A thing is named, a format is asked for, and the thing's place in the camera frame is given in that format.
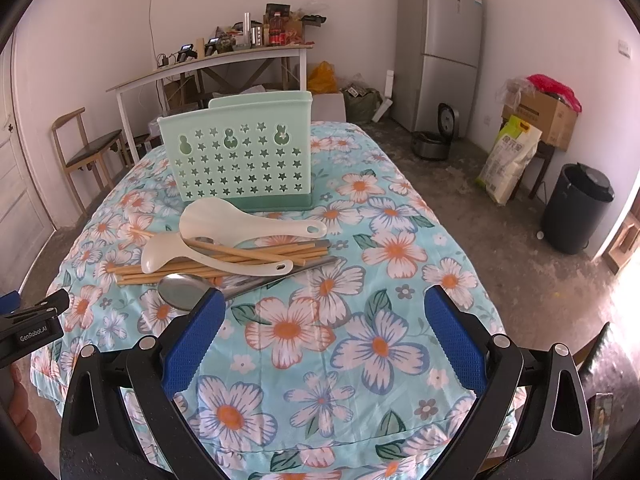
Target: silver bolt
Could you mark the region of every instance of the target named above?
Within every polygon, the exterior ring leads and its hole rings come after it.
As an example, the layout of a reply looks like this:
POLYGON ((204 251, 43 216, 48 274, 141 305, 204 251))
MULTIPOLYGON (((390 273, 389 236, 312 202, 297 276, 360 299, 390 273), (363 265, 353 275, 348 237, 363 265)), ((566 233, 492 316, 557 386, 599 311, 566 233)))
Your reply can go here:
POLYGON ((569 349, 562 343, 556 344, 556 346, 554 346, 554 350, 562 356, 569 355, 569 349))
POLYGON ((151 350, 154 346, 156 346, 156 338, 150 335, 143 337, 138 342, 138 346, 141 350, 151 350))
POLYGON ((91 357, 95 352, 95 346, 93 345, 85 345, 82 347, 82 350, 80 351, 80 355, 82 357, 91 357))
POLYGON ((511 346, 509 338, 503 334, 494 335, 494 344, 499 348, 508 348, 511 346))

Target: refrigerator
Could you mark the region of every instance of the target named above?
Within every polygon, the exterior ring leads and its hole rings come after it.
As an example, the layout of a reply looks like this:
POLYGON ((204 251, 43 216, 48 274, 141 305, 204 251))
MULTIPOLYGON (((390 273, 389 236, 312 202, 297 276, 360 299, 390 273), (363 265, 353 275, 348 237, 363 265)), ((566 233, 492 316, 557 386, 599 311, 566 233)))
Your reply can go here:
POLYGON ((482 40, 482 0, 398 0, 392 117, 410 132, 437 132, 438 105, 466 134, 482 40))

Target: human hand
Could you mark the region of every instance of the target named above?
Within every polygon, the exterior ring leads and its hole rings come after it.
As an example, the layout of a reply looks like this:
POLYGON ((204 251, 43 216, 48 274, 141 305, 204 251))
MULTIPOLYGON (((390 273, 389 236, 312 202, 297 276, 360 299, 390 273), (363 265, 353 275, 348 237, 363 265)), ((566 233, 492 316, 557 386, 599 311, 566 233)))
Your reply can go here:
POLYGON ((38 436, 38 423, 33 413, 29 411, 29 397, 22 383, 22 374, 16 363, 11 364, 11 377, 14 380, 14 396, 9 403, 9 416, 18 428, 20 434, 34 453, 39 453, 42 443, 38 436))

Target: orange plastic bag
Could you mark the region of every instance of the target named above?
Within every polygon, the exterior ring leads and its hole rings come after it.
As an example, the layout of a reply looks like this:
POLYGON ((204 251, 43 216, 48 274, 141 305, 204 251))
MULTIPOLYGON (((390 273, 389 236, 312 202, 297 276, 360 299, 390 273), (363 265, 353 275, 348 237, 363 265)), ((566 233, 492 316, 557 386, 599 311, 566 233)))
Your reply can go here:
POLYGON ((312 94, 335 94, 338 83, 333 67, 326 61, 316 66, 306 78, 306 89, 312 94))

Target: concrete floor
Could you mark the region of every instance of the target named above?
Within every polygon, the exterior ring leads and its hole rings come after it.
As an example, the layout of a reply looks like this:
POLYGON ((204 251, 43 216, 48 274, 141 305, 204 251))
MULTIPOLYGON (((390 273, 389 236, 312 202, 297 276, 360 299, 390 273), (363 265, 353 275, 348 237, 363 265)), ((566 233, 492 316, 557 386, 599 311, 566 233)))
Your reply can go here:
MULTIPOLYGON (((445 162, 427 162, 412 154, 409 133, 391 120, 366 125, 364 130, 468 254, 507 333, 518 345, 546 350, 561 341, 575 352, 611 320, 626 338, 632 360, 640 364, 640 344, 632 338, 640 320, 634 309, 640 258, 615 277, 603 262, 594 264, 583 255, 565 256, 537 240, 543 203, 528 200, 521 191, 507 206, 495 205, 474 185, 486 154, 470 142, 454 143, 445 162)), ((25 300, 44 297, 80 230, 81 226, 54 235, 56 242, 42 252, 24 287, 25 300)), ((28 366, 25 360, 24 377, 28 377, 28 366)), ((30 401, 43 441, 41 455, 59 474, 60 418, 53 403, 38 398, 32 386, 30 401)))

